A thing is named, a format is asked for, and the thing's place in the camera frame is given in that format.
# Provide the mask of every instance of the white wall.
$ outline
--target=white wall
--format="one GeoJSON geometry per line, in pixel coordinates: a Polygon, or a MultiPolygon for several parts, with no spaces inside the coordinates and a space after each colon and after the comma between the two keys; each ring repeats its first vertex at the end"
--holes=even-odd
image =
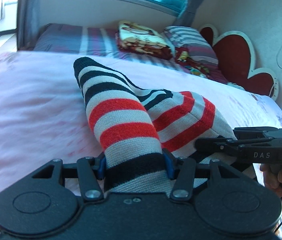
{"type": "Polygon", "coordinates": [[[0,32],[17,28],[17,4],[5,6],[5,18],[0,21],[0,32]]]}
{"type": "Polygon", "coordinates": [[[161,31],[175,17],[122,0],[41,0],[41,26],[49,23],[113,28],[130,20],[161,31]]]}
{"type": "MultiPolygon", "coordinates": [[[[239,30],[254,44],[258,67],[271,68],[278,76],[277,99],[282,108],[282,70],[276,56],[282,46],[282,0],[205,0],[198,9],[193,27],[215,25],[220,33],[239,30]]],[[[282,50],[278,55],[282,65],[282,50]]]]}

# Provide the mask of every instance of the red headboard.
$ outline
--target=red headboard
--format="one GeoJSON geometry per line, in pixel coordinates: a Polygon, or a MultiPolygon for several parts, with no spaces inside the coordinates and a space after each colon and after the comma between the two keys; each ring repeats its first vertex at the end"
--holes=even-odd
{"type": "Polygon", "coordinates": [[[202,26],[200,33],[215,51],[219,59],[219,69],[229,82],[238,84],[248,92],[270,96],[276,100],[276,74],[268,68],[255,68],[255,50],[247,35],[239,31],[229,31],[219,36],[213,25],[202,26]]]}

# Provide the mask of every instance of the tiled floor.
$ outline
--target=tiled floor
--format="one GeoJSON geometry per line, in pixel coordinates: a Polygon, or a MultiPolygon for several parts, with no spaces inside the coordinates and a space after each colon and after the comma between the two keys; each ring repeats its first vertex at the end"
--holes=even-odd
{"type": "Polygon", "coordinates": [[[17,35],[15,33],[0,36],[0,51],[17,51],[17,35]]]}

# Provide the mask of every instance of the baseboard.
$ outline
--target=baseboard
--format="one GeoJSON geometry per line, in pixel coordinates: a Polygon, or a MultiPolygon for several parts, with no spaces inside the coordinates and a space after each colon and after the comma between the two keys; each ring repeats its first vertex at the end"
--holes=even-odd
{"type": "Polygon", "coordinates": [[[6,34],[12,34],[12,33],[17,33],[17,29],[0,32],[0,36],[6,35],[6,34]]]}

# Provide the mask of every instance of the sock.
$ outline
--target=sock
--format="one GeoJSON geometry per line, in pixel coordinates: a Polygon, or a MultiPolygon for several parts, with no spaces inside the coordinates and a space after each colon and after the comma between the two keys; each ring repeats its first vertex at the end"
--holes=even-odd
{"type": "MultiPolygon", "coordinates": [[[[215,106],[196,93],[142,89],[87,57],[73,67],[89,126],[106,156],[112,191],[169,194],[174,182],[167,178],[162,148],[187,157],[199,137],[235,138],[215,106]]],[[[198,156],[197,161],[215,157],[198,156]]]]}

